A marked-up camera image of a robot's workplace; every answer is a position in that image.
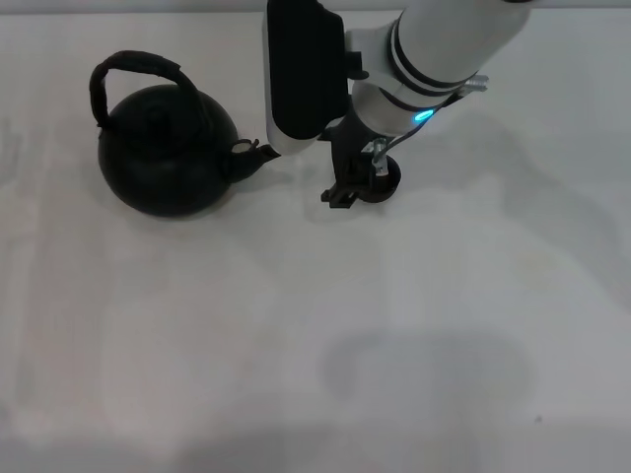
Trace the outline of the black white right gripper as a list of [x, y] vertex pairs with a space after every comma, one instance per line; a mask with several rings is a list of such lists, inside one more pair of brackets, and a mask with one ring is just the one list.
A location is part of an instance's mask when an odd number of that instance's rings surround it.
[[317, 1], [269, 1], [263, 37], [267, 139], [298, 154], [346, 114], [343, 21]]

